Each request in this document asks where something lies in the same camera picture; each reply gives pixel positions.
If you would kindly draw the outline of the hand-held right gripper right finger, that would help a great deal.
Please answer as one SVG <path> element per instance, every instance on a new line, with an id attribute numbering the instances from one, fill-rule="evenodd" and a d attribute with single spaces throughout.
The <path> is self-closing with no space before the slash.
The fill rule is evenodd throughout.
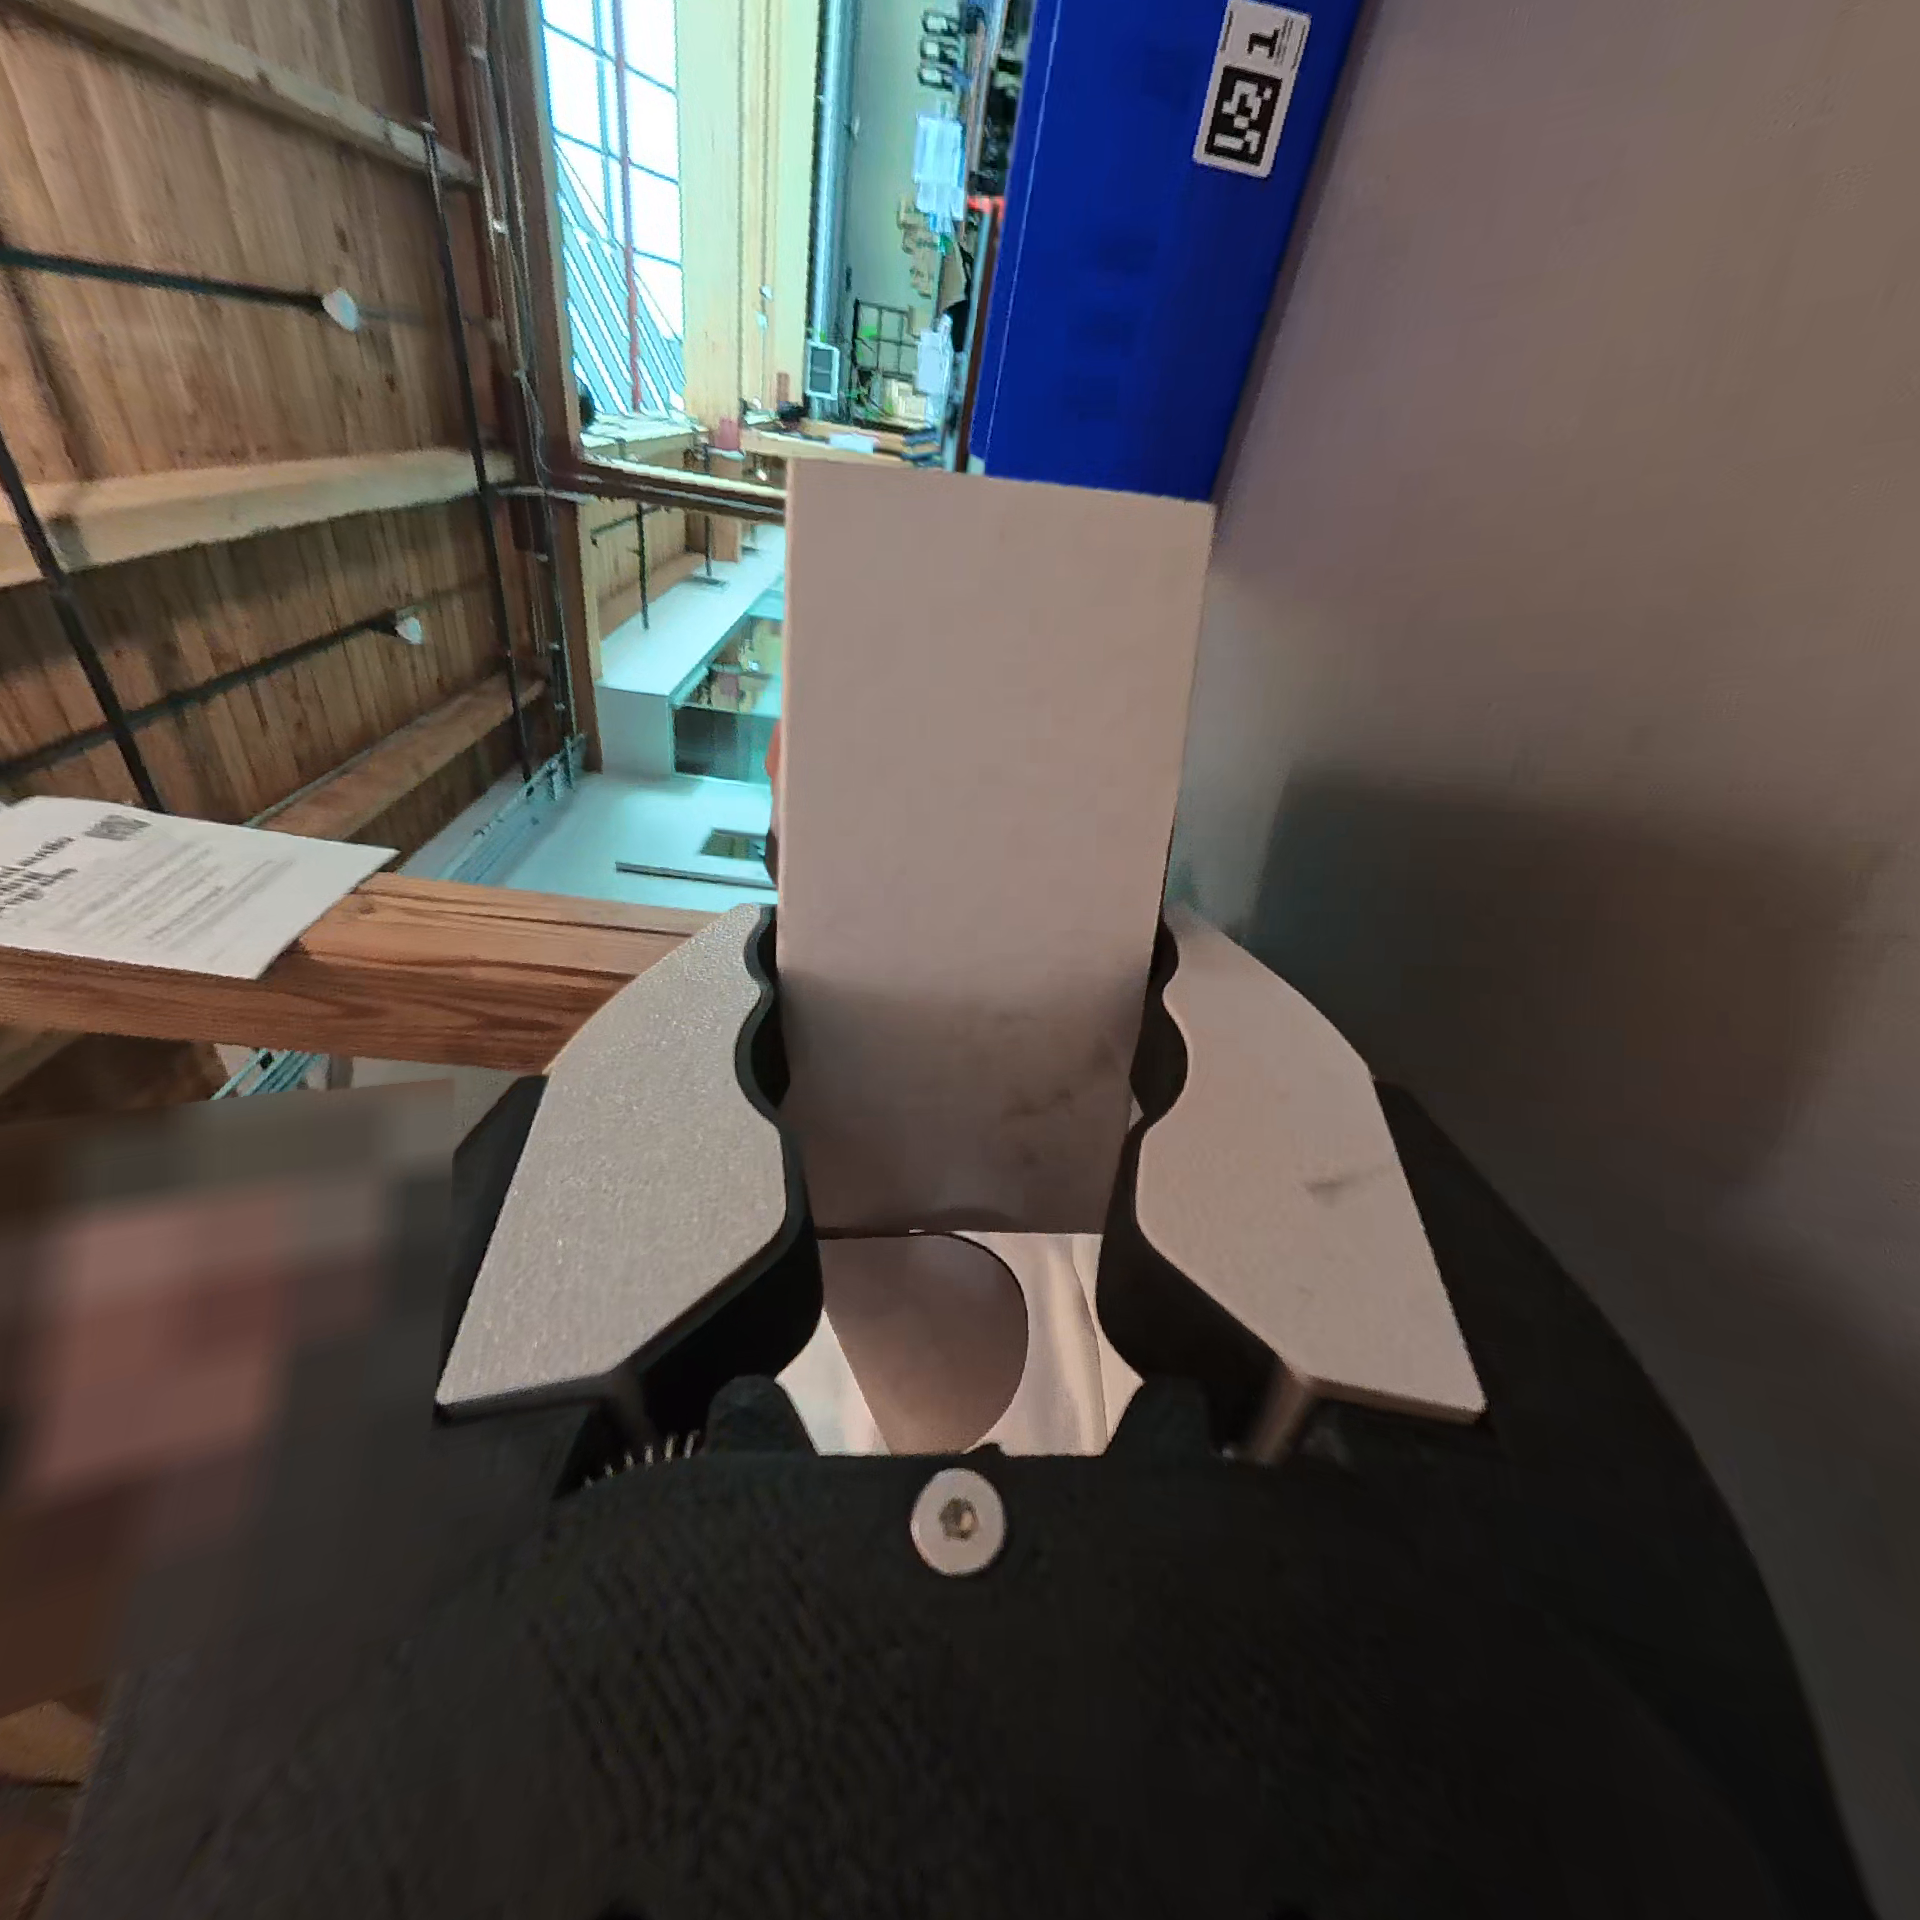
<path id="1" fill-rule="evenodd" d="M 1095 1378 L 1152 1380 L 1215 1448 L 1279 1460 L 1327 1407 L 1489 1407 L 1358 1049 L 1194 907 L 1159 912 L 1098 1057 Z"/>

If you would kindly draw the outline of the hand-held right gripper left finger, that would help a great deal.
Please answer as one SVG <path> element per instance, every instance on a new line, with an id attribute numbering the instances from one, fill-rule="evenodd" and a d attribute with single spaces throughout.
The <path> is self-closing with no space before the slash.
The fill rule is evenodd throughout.
<path id="1" fill-rule="evenodd" d="M 598 1408 L 635 1449 L 710 1427 L 822 1326 L 785 1127 L 778 912 L 713 920 L 548 1065 L 436 1386 L 476 1423 Z"/>

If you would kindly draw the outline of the white cardboard box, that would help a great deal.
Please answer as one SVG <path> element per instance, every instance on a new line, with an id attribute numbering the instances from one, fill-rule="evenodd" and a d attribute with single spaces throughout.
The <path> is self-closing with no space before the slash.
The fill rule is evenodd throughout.
<path id="1" fill-rule="evenodd" d="M 1103 1451 L 1215 513 L 807 462 L 785 529 L 785 1116 L 814 1224 L 880 1243 L 832 1331 L 892 1451 Z"/>

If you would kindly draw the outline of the blue plastic bin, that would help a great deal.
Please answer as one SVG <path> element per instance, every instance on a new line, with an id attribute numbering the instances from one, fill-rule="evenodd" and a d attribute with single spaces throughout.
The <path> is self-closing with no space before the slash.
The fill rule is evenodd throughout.
<path id="1" fill-rule="evenodd" d="M 1360 2 L 1043 2 L 969 457 L 1212 500 Z"/>

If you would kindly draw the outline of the wooden beam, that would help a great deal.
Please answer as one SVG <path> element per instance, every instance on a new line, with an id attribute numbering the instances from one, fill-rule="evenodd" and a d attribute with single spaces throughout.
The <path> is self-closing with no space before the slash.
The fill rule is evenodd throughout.
<path id="1" fill-rule="evenodd" d="M 712 915 L 372 875 L 264 977 L 3 951 L 3 1086 L 111 1036 L 539 1073 Z"/>

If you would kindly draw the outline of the printed paper sheet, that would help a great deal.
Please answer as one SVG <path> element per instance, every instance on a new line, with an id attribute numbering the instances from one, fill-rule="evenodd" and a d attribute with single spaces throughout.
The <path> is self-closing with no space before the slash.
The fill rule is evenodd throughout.
<path id="1" fill-rule="evenodd" d="M 3 946 L 259 978 L 396 854 L 105 800 L 3 808 Z"/>

